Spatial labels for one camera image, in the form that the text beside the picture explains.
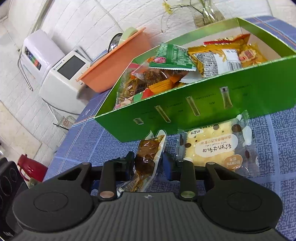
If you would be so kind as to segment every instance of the gray display screen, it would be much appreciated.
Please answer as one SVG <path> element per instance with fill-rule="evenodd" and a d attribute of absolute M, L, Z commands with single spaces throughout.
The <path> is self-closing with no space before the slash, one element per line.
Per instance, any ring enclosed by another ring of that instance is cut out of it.
<path fill-rule="evenodd" d="M 77 71 L 81 69 L 83 65 L 85 65 L 85 62 L 74 55 L 57 71 L 68 80 L 70 80 L 77 73 Z"/>

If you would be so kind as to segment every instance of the green snack packet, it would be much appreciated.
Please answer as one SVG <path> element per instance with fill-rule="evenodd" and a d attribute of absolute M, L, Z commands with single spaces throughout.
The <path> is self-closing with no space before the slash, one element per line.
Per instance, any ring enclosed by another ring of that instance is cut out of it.
<path fill-rule="evenodd" d="M 196 71 L 196 66 L 186 49 L 174 44 L 160 44 L 150 68 Z"/>

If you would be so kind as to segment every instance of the white electronic device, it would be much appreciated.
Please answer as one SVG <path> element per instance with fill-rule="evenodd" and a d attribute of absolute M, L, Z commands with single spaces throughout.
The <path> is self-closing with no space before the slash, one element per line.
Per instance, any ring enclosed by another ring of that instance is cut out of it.
<path fill-rule="evenodd" d="M 52 39 L 39 29 L 25 39 L 20 63 L 42 85 L 49 70 L 64 56 Z"/>
<path fill-rule="evenodd" d="M 77 117 L 94 91 L 82 81 L 76 81 L 90 66 L 90 61 L 71 51 L 48 72 L 39 95 L 62 116 Z"/>

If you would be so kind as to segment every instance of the gray ribbed surface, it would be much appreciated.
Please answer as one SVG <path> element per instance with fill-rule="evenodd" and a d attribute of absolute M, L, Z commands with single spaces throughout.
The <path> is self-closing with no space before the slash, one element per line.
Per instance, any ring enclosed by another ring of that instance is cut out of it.
<path fill-rule="evenodd" d="M 85 223 L 54 234 L 23 231 L 13 241 L 232 241 L 285 240 L 275 230 L 238 234 L 209 222 L 198 206 L 173 193 L 123 193 L 99 205 Z"/>

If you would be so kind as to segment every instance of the black device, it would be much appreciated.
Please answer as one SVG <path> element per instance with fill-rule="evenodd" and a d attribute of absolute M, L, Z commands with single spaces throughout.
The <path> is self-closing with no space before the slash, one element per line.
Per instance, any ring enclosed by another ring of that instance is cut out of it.
<path fill-rule="evenodd" d="M 12 212 L 12 203 L 22 191 L 28 189 L 16 164 L 0 159 L 0 239 L 8 240 L 22 228 Z"/>
<path fill-rule="evenodd" d="M 13 241 L 286 240 L 275 230 L 280 198 L 214 162 L 196 168 L 175 162 L 177 196 L 123 192 L 118 198 L 116 181 L 133 174 L 127 159 L 133 166 L 133 153 L 103 167 L 82 163 L 22 192 L 13 213 L 24 230 Z M 97 196 L 90 195 L 93 180 L 100 180 Z M 204 196 L 197 195 L 196 180 L 204 180 Z"/>

